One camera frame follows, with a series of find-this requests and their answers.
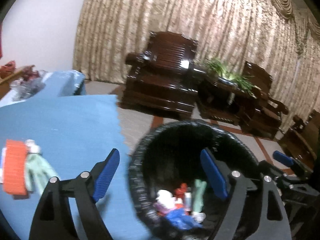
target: chair backrest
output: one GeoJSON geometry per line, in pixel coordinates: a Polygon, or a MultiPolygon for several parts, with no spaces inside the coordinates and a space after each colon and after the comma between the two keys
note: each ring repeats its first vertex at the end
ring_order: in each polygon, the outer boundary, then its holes
{"type": "Polygon", "coordinates": [[[246,61],[244,63],[242,75],[245,76],[253,85],[259,87],[262,92],[269,95],[272,77],[262,67],[246,61]]]}
{"type": "Polygon", "coordinates": [[[308,120],[306,121],[306,125],[303,128],[301,135],[307,141],[309,146],[313,149],[313,151],[317,154],[318,150],[318,135],[320,129],[320,113],[316,110],[313,110],[308,120]]]}
{"type": "Polygon", "coordinates": [[[198,42],[172,32],[150,33],[145,53],[150,58],[149,70],[162,75],[184,75],[193,67],[198,42]]]}

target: blue gripper pad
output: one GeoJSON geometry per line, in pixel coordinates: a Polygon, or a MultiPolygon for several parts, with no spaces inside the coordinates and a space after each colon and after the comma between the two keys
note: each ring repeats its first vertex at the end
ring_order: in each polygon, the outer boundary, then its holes
{"type": "Polygon", "coordinates": [[[228,197],[227,182],[206,149],[201,151],[200,161],[214,194],[221,200],[228,197]]]}
{"type": "Polygon", "coordinates": [[[273,158],[287,167],[291,167],[294,165],[294,161],[292,158],[288,157],[287,155],[279,151],[273,152],[273,158]]]}
{"type": "Polygon", "coordinates": [[[106,164],[94,182],[94,193],[92,198],[95,200],[95,202],[97,202],[100,198],[103,198],[108,190],[111,180],[119,166],[119,151],[117,149],[113,149],[104,162],[106,164]]]}

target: black trash bag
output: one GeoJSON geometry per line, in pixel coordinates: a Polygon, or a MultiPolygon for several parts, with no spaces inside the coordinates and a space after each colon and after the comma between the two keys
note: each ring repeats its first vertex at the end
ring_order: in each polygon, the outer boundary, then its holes
{"type": "Polygon", "coordinates": [[[150,131],[137,145],[129,166],[129,188],[137,217],[160,239],[207,239],[215,229],[224,202],[206,190],[203,228],[179,230],[153,207],[160,189],[174,192],[181,183],[207,180],[200,152],[209,147],[215,158],[247,178],[260,179],[258,160],[233,134],[202,120],[172,122],[150,131]]]}

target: green plant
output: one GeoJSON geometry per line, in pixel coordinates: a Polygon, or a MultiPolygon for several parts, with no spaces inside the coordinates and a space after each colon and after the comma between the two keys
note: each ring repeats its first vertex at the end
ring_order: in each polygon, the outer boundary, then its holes
{"type": "Polygon", "coordinates": [[[216,72],[220,77],[237,84],[238,88],[243,91],[251,93],[251,89],[255,87],[251,82],[248,81],[247,77],[228,71],[227,64],[221,62],[218,58],[206,60],[204,65],[209,69],[209,75],[215,74],[216,72]]]}

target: orange sponge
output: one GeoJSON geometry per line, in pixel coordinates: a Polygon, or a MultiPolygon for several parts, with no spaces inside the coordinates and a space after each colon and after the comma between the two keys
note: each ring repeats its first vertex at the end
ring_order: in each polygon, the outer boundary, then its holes
{"type": "Polygon", "coordinates": [[[11,195],[27,195],[24,181],[27,147],[24,142],[7,140],[6,148],[3,190],[11,195]]]}

